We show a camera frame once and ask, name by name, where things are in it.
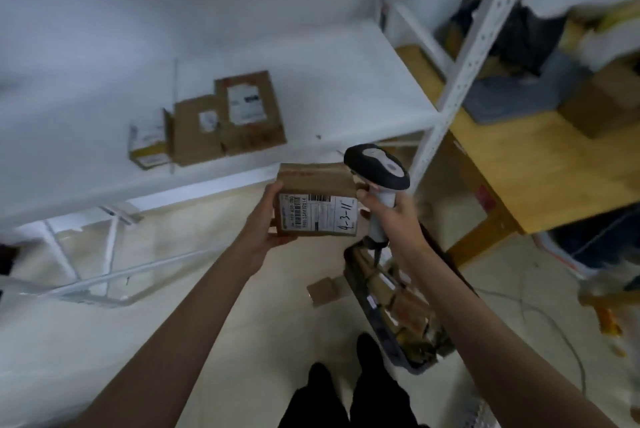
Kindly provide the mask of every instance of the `person's left hand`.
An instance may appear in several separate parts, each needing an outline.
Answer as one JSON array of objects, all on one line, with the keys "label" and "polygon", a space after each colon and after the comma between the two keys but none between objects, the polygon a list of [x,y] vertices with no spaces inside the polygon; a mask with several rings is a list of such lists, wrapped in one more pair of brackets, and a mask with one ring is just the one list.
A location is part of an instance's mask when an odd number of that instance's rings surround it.
[{"label": "person's left hand", "polygon": [[296,239],[295,236],[278,236],[269,232],[269,227],[273,225],[271,220],[273,201],[282,186],[282,181],[267,185],[260,202],[247,217],[244,228],[232,245],[232,248],[248,260],[246,268],[250,275],[258,272],[269,249],[283,246]]}]

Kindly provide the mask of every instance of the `foot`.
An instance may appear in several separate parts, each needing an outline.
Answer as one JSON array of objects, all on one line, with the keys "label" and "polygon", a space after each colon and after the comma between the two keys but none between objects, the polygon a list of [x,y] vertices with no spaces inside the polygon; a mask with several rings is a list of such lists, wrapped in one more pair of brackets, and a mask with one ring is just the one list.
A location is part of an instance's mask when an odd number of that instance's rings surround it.
[{"label": "foot", "polygon": [[309,378],[307,385],[313,389],[331,390],[335,392],[333,388],[333,381],[331,379],[331,373],[322,362],[316,362],[309,369]]},{"label": "foot", "polygon": [[385,369],[385,362],[382,359],[380,347],[373,337],[368,333],[358,335],[356,343],[356,353],[363,372],[370,370]]}]

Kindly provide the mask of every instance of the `barcode scanner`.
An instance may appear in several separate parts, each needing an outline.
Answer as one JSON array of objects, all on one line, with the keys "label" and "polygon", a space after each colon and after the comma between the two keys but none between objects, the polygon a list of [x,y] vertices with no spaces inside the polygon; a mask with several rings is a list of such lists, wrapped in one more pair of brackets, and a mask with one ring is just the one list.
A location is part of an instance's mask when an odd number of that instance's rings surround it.
[{"label": "barcode scanner", "polygon": [[[387,207],[396,205],[396,192],[406,190],[411,185],[409,173],[400,161],[372,143],[348,148],[344,152],[344,164],[351,169],[351,173],[368,183],[369,192]],[[374,267],[377,267],[381,251],[388,246],[389,239],[373,213],[369,233],[362,241],[367,249],[374,251]]]}]

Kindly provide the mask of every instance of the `black plastic crate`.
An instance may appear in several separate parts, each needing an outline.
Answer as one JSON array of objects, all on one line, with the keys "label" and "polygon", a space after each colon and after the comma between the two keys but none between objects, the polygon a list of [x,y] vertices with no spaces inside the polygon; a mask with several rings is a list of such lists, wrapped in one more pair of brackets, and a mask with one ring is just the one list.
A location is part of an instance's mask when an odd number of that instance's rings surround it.
[{"label": "black plastic crate", "polygon": [[[438,254],[443,259],[443,261],[447,264],[447,266],[449,266],[449,268],[451,268],[456,273],[456,275],[458,275],[458,277],[469,288],[471,288],[471,290],[473,290],[473,288],[468,284],[468,282],[462,277],[458,269],[455,266],[453,266],[453,263],[451,262],[451,260],[442,251],[440,246],[438,246],[436,241],[431,237],[431,235],[424,228],[424,226],[420,225],[420,227],[422,228],[422,234],[424,235],[425,240],[433,248],[436,254]],[[344,277],[346,278],[347,283],[349,283],[349,286],[351,287],[351,290],[353,291],[354,295],[358,299],[358,303],[360,303],[360,307],[362,307],[362,310],[364,311],[365,316],[367,317],[367,320],[369,320],[369,323],[371,324],[371,327],[376,333],[376,336],[380,341],[380,345],[382,346],[384,352],[389,358],[389,361],[391,362],[391,364],[393,364],[396,367],[403,367],[407,369],[407,371],[409,371],[411,374],[416,374],[416,375],[421,374],[424,371],[426,371],[429,367],[433,366],[438,362],[438,357],[435,355],[436,352],[439,356],[446,357],[452,352],[454,352],[456,348],[451,338],[446,334],[446,332],[444,332],[444,334],[438,339],[438,342],[436,345],[437,349],[434,352],[434,355],[431,359],[428,359],[427,361],[421,364],[415,363],[407,359],[404,351],[400,347],[400,344],[397,342],[395,335],[391,330],[389,330],[389,328],[387,327],[387,324],[385,323],[385,320],[382,318],[382,314],[380,313],[380,307],[373,308],[372,305],[367,300],[367,297],[369,296],[369,290],[367,289],[364,276],[362,275],[360,268],[358,268],[355,265],[355,261],[353,258],[353,251],[362,246],[363,246],[362,241],[360,241],[344,250],[344,261],[345,261]]]}]

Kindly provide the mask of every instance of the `person's right arm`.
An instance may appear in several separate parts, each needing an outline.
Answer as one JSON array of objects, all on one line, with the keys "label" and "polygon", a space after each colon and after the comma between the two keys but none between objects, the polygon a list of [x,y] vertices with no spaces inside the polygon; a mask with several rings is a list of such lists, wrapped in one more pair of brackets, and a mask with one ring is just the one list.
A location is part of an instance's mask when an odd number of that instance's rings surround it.
[{"label": "person's right arm", "polygon": [[493,313],[429,247],[412,199],[391,209],[364,191],[393,255],[451,336],[476,387],[503,428],[614,428],[610,419]]}]

